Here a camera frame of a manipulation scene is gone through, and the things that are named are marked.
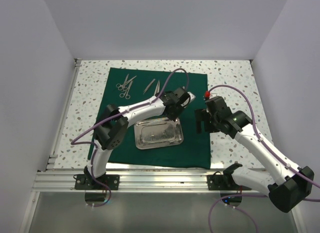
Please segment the steel tweezers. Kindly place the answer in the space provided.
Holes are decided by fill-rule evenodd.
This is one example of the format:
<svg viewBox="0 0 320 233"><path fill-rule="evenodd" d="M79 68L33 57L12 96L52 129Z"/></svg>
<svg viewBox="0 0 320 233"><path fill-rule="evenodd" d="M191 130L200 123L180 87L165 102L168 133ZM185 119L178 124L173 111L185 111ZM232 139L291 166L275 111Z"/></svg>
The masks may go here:
<svg viewBox="0 0 320 233"><path fill-rule="evenodd" d="M149 88L152 86L152 84L155 82L155 78L151 80L151 82L146 86L146 88L143 91L143 95L149 90Z"/></svg>
<svg viewBox="0 0 320 233"><path fill-rule="evenodd" d="M154 91L154 95L156 96L159 92L160 92L160 80L157 82L156 87L155 87L155 91Z"/></svg>

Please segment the stainless steel instrument tray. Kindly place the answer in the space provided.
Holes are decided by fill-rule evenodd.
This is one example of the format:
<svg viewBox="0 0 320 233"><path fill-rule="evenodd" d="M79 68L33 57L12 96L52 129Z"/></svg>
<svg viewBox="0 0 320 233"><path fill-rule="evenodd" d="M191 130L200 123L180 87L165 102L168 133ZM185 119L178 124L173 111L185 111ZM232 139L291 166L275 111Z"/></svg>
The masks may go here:
<svg viewBox="0 0 320 233"><path fill-rule="evenodd" d="M179 118L172 121L163 117L137 122L134 139L139 150L149 150L180 145L184 135Z"/></svg>

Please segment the steel scissors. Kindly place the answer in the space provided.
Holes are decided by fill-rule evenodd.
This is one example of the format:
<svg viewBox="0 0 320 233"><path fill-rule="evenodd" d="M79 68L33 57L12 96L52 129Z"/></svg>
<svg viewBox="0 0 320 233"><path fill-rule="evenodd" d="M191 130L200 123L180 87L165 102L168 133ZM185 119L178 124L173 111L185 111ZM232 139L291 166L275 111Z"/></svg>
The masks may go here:
<svg viewBox="0 0 320 233"><path fill-rule="evenodd" d="M130 92L130 89L132 87L132 84L133 84L133 82L131 81L129 83L127 89L119 95L120 98L124 98L126 100L129 100L131 98L131 96L129 95L129 92Z"/></svg>

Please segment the green surgical cloth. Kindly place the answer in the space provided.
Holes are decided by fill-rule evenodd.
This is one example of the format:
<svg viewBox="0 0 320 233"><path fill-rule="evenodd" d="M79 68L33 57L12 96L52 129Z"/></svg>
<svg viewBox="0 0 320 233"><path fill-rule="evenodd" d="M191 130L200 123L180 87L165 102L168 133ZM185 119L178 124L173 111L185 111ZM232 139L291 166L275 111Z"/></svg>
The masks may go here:
<svg viewBox="0 0 320 233"><path fill-rule="evenodd" d="M127 75L129 79L136 76L129 91L130 99L120 98L120 94L124 91L116 88L118 83L124 82ZM111 153L109 163L209 169L211 166L210 135L206 132L196 132L195 119L195 110L205 107L203 96L208 89L208 77L205 74L180 71L169 76L169 72L163 71L111 68L96 120L100 120L109 104L118 107L128 106L152 97L155 91L154 86L145 94L143 91L153 79L160 81L165 91L174 91L179 87L187 86L187 90L195 95L193 102L179 116L183 142L174 146L140 150L136 147L134 127L131 126L123 142Z"/></svg>

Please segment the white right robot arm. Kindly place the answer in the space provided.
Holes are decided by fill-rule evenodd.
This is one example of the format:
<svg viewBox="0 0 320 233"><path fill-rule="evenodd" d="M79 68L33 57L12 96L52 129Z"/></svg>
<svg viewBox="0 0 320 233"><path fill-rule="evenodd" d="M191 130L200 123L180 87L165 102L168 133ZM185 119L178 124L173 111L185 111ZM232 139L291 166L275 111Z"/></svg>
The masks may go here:
<svg viewBox="0 0 320 233"><path fill-rule="evenodd" d="M206 108L196 109L196 131L224 133L244 146L267 170L269 175L233 163L222 174L207 177L220 190L244 187L267 196L284 213L291 211L312 191L313 170L300 167L254 129L253 120L243 111L232 112L221 96L205 101Z"/></svg>

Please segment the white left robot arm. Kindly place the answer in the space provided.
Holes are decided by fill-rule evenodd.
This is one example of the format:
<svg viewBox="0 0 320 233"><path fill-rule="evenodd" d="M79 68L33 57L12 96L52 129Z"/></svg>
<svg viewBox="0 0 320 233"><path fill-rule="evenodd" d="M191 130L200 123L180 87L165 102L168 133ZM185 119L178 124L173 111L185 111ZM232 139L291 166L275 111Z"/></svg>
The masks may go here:
<svg viewBox="0 0 320 233"><path fill-rule="evenodd" d="M195 98L192 92L179 87L132 105L108 105L93 129L94 151L84 170L87 185L95 190L103 186L107 162L112 151L123 142L128 128L158 116L175 121Z"/></svg>

